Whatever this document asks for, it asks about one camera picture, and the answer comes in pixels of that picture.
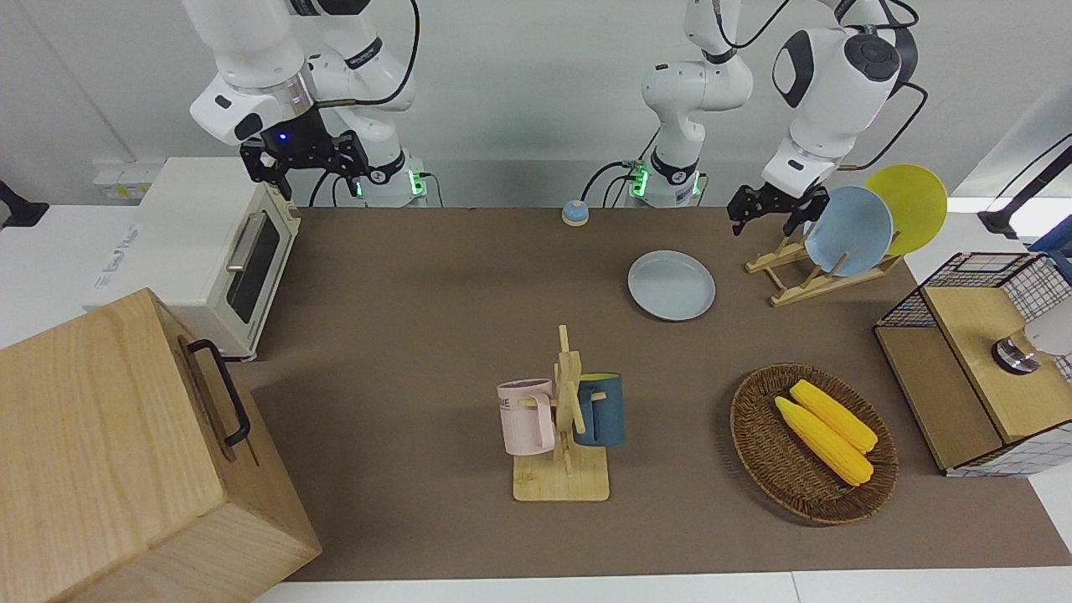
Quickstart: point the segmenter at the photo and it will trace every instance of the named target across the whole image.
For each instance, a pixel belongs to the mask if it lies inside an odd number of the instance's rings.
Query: corn cob
[[[781,396],[775,397],[774,403],[786,424],[846,484],[859,486],[870,480],[875,471],[870,461],[806,408]]]
[[[864,425],[857,415],[840,402],[831,398],[822,389],[816,387],[810,381],[800,380],[793,385],[789,393],[793,395],[800,406],[812,411],[812,414],[819,417],[845,441],[852,444],[861,453],[867,454],[875,450],[878,443],[878,436],[870,427]]]

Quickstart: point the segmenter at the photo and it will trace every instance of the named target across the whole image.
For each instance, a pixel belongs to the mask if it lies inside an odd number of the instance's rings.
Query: oven window
[[[265,225],[253,247],[250,263],[245,271],[235,274],[227,291],[227,304],[245,324],[250,324],[250,319],[253,318],[253,309],[260,298],[260,290],[264,288],[265,279],[268,278],[272,258],[279,249],[279,231],[276,230],[276,224],[272,224],[268,212],[262,211],[262,214],[265,215]]]

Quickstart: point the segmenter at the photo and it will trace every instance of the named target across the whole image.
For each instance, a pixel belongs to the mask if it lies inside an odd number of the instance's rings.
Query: brown tabletop
[[[628,575],[1072,562],[1030,484],[942,477],[872,333],[907,269],[785,308],[742,263],[779,217],[734,238],[719,209],[304,214],[259,347],[254,389],[324,555],[293,579]],[[626,274],[691,254],[718,289],[687,323],[654,320]],[[780,268],[786,282],[805,270]],[[551,377],[560,323],[585,370],[624,376],[627,439],[611,499],[521,503],[495,384]],[[807,363],[885,420],[900,480],[874,517],[803,526],[764,499],[730,442],[738,384]]]

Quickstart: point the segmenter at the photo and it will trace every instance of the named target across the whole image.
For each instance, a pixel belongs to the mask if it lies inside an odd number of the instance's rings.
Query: wire basket
[[[789,388],[801,379],[830,394],[878,435],[878,444],[867,453],[875,466],[867,483],[852,487],[843,482],[781,418],[774,397],[791,398]],[[897,448],[875,408],[840,379],[808,365],[772,365],[749,374],[733,395],[730,435],[756,484],[791,513],[817,524],[836,526],[874,515],[897,483]]]

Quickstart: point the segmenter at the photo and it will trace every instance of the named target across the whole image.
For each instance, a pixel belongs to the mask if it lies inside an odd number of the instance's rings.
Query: light blue plate
[[[892,239],[893,217],[882,198],[863,187],[840,187],[830,191],[830,203],[804,247],[828,273],[847,252],[848,260],[833,274],[851,277],[878,264]]]

